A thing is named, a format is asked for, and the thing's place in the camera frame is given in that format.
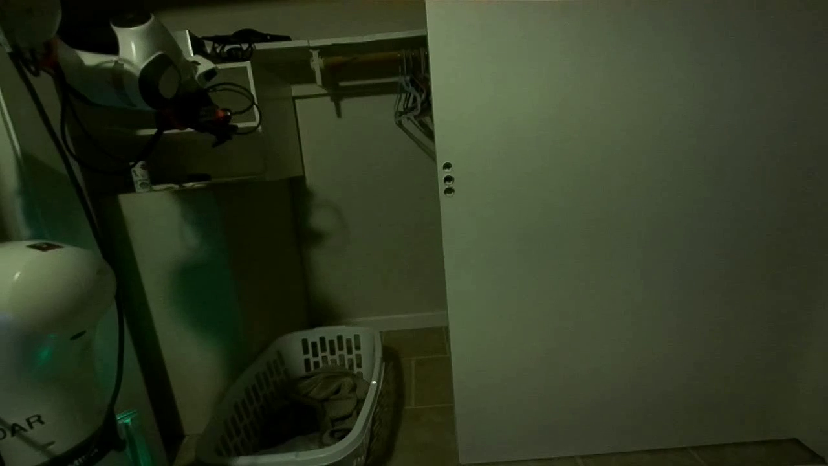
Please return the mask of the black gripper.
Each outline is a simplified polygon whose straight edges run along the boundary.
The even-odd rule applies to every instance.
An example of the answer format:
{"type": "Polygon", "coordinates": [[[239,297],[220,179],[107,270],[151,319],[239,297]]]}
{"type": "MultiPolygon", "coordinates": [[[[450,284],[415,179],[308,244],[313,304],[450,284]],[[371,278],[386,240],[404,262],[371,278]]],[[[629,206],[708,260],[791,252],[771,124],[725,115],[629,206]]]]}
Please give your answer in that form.
{"type": "Polygon", "coordinates": [[[193,130],[212,135],[217,142],[226,142],[237,127],[229,122],[229,112],[217,105],[208,90],[189,80],[182,68],[168,54],[151,58],[138,69],[138,95],[154,115],[154,127],[164,130],[193,130]]]}

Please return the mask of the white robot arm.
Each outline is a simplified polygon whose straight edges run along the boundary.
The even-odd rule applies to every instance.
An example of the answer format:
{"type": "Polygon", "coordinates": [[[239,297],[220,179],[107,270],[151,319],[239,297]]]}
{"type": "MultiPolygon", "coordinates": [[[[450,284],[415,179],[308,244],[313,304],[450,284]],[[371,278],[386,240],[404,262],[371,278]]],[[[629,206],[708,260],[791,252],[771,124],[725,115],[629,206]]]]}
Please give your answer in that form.
{"type": "MultiPolygon", "coordinates": [[[[48,76],[65,104],[145,115],[154,135],[234,135],[195,39],[149,11],[3,0],[3,37],[10,63],[48,76]]],[[[51,239],[3,245],[3,466],[138,458],[119,425],[119,388],[95,380],[95,328],[113,311],[115,275],[102,254],[51,239]]]]}

